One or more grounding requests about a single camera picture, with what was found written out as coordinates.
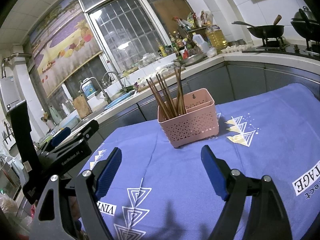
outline metal screw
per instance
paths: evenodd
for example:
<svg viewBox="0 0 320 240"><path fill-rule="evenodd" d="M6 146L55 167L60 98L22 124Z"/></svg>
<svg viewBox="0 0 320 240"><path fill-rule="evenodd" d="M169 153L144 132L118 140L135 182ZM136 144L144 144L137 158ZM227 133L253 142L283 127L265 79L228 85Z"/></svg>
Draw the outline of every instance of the metal screw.
<svg viewBox="0 0 320 240"><path fill-rule="evenodd" d="M56 180L58 180L58 178L59 178L58 175L52 175L50 180L51 181L56 181Z"/></svg>
<svg viewBox="0 0 320 240"><path fill-rule="evenodd" d="M240 171L237 170L237 169L233 169L233 170L231 171L231 174L232 174L233 176L239 176L239 175L240 175Z"/></svg>
<svg viewBox="0 0 320 240"><path fill-rule="evenodd" d="M82 172L82 176L84 176L84 177L89 177L90 175L91 175L91 171L89 171L89 170L85 170Z"/></svg>
<svg viewBox="0 0 320 240"><path fill-rule="evenodd" d="M271 177L268 176L268 175L264 175L264 176L263 176L263 180L264 180L265 182L270 182L270 181L271 181Z"/></svg>

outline pink basket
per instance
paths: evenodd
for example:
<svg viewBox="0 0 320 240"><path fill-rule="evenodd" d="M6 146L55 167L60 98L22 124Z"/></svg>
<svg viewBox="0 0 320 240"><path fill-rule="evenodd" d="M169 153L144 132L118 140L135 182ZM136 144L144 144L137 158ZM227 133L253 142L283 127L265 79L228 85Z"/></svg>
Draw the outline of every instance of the pink basket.
<svg viewBox="0 0 320 240"><path fill-rule="evenodd" d="M158 122L175 148L219 133L214 100L207 89L201 88L183 98L187 114L166 120L158 107Z"/></svg>

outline blue gripper pad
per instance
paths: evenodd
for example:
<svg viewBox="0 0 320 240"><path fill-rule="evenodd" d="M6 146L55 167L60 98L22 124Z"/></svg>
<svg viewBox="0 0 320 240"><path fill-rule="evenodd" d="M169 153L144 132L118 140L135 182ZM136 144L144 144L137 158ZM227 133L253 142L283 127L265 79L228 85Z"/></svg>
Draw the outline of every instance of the blue gripper pad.
<svg viewBox="0 0 320 240"><path fill-rule="evenodd" d="M57 147L60 143L63 142L71 134L71 129L69 127L64 128L60 133L51 139L51 145Z"/></svg>
<svg viewBox="0 0 320 240"><path fill-rule="evenodd" d="M115 148L115 150L113 150L112 153L109 155L108 159L109 161L107 162L107 165L101 172L96 183L95 195L98 200L100 200L100 198L104 197L107 194L111 186L111 183L118 171L118 168L122 161L121 150L119 148Z"/></svg>
<svg viewBox="0 0 320 240"><path fill-rule="evenodd" d="M208 145L201 149L201 161L208 174L215 193L226 201L229 197L227 192L227 174L230 171L224 160L217 159Z"/></svg>

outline cooking oil bottle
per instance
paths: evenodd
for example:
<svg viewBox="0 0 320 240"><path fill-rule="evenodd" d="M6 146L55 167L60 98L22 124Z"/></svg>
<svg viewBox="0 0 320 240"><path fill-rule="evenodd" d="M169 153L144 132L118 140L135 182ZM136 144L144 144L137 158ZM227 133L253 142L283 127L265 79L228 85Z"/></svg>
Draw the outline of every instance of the cooking oil bottle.
<svg viewBox="0 0 320 240"><path fill-rule="evenodd" d="M205 30L205 34L207 35L211 45L216 48L219 53L222 49L225 49L228 44L222 33L222 30L217 25L211 25Z"/></svg>

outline metal pipe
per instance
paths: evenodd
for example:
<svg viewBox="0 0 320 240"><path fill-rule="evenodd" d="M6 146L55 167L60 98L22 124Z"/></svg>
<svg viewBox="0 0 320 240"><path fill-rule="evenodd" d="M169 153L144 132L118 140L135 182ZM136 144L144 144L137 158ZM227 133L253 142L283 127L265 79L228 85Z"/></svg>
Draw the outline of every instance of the metal pipe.
<svg viewBox="0 0 320 240"><path fill-rule="evenodd" d="M28 53L20 53L20 52L17 52L17 53L13 53L11 54L10 57L5 57L3 60L2 60L2 64L1 64L1 78L5 78L7 77L6 74L5 74L5 70L4 70L4 63L5 62L8 62L10 60L12 60L14 57L24 57L24 58L31 58L31 54L28 54Z"/></svg>
<svg viewBox="0 0 320 240"><path fill-rule="evenodd" d="M102 93L103 93L103 95L104 95L104 100L105 100L105 101L108 101L108 99L109 99L108 94L104 91L103 87L100 85L100 83L98 82L98 80L97 80L95 77L90 77L90 78L88 78L87 80L85 80L84 82L82 82L82 83L80 84L80 91L84 93L82 87L83 87L83 85L84 85L85 83L87 83L90 79L94 79L94 80L98 83L98 86L101 88Z"/></svg>
<svg viewBox="0 0 320 240"><path fill-rule="evenodd" d="M114 75L116 76L116 78L118 79L118 81L119 81L119 83L120 83L121 87L124 89L124 91L126 91L126 90L125 90L125 86L122 84L122 82L121 82L121 80L120 80L120 78L119 78L118 74L117 74L116 72L114 72L114 71L107 71L107 72L103 75L103 77L102 77L102 81L103 81L104 77L105 77L107 74L109 74L109 73L112 73L112 74L114 74Z"/></svg>

